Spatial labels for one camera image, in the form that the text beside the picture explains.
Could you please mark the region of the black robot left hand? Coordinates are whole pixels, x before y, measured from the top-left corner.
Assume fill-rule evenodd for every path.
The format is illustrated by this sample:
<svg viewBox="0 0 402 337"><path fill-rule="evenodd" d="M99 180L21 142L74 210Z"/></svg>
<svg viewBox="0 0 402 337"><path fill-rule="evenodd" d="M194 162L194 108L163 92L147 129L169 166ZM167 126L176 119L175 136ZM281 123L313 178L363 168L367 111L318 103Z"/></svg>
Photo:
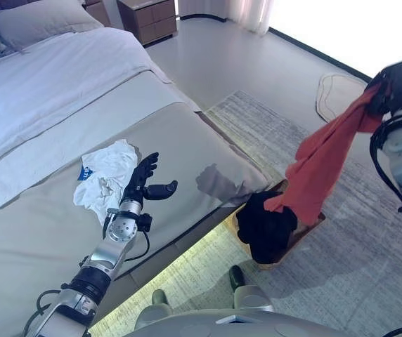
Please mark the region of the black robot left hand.
<svg viewBox="0 0 402 337"><path fill-rule="evenodd" d="M143 200L159 201L170 198L178 187L176 180L166 185L146 186L147 179L151 178L157 168L159 153L154 152L142 159L134 169L128 185L124 188L119 204L127 200L137 201L143 205Z"/></svg>

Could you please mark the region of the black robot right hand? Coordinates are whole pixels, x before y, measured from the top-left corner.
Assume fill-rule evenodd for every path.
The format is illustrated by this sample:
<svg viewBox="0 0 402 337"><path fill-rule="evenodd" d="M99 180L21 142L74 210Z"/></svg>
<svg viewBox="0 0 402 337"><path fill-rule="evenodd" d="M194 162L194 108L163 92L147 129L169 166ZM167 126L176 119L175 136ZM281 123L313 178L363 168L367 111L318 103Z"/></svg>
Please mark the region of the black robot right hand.
<svg viewBox="0 0 402 337"><path fill-rule="evenodd" d="M394 116L402 110L402 61L385 67L366 86L365 91L377 86L374 96L366 105L367 113Z"/></svg>

